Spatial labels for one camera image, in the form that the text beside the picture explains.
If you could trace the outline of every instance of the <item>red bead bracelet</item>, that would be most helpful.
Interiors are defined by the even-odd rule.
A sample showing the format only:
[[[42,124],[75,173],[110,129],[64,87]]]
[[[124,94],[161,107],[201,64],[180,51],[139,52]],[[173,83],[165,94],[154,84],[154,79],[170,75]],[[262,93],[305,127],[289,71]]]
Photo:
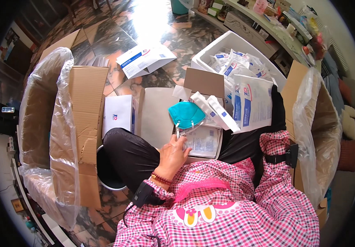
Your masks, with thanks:
[[[155,172],[151,173],[151,177],[154,180],[157,180],[160,183],[163,183],[163,184],[166,184],[166,185],[171,185],[171,183],[172,183],[172,180],[165,179],[165,178],[161,177],[160,175],[156,174]]]

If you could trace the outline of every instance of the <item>teal face mask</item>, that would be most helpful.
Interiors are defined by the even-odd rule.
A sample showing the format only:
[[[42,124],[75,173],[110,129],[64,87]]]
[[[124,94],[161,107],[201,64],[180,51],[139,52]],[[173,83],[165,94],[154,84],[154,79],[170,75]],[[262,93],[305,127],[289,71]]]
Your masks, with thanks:
[[[193,128],[205,118],[201,108],[191,102],[179,102],[169,107],[168,111],[176,128],[181,129]]]

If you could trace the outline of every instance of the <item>black pants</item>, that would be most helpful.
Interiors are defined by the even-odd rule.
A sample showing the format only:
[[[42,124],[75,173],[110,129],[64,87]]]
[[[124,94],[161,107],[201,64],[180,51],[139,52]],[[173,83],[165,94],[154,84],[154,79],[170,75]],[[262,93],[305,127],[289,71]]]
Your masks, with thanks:
[[[263,175],[263,153],[259,138],[262,133],[286,130],[285,108],[283,99],[276,86],[272,88],[272,124],[250,132],[232,135],[231,130],[223,131],[223,142],[218,160],[234,164],[251,158],[254,168],[254,186],[259,184]],[[133,193],[143,180],[148,179],[151,172],[160,163],[160,153],[141,137],[133,135],[122,128],[108,131],[103,140],[104,149],[110,165],[121,177]]]

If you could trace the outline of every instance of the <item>wooden chair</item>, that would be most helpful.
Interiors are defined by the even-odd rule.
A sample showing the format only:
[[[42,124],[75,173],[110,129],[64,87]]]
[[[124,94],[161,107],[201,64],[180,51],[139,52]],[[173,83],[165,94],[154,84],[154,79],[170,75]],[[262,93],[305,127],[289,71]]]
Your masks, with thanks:
[[[75,25],[74,19],[76,18],[74,7],[81,1],[82,0],[59,0],[59,2],[61,2],[68,9],[69,18],[70,18],[70,21],[72,22],[73,25]],[[92,0],[86,0],[86,1],[91,6],[91,8],[93,10],[95,10]],[[98,9],[100,9],[99,0],[95,0],[95,3],[96,3],[96,6],[98,7]],[[106,3],[107,3],[107,6],[109,7],[109,10],[111,11],[109,0],[106,0]]]

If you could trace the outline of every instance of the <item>red cushion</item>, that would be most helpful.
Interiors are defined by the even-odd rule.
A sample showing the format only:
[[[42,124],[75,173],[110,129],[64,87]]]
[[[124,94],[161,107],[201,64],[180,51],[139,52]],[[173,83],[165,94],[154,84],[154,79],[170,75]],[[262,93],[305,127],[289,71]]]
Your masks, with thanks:
[[[341,140],[341,154],[337,170],[355,171],[355,140]]]
[[[346,101],[348,101],[349,105],[352,105],[352,96],[351,96],[350,88],[340,78],[338,78],[338,83],[339,83],[341,95]]]

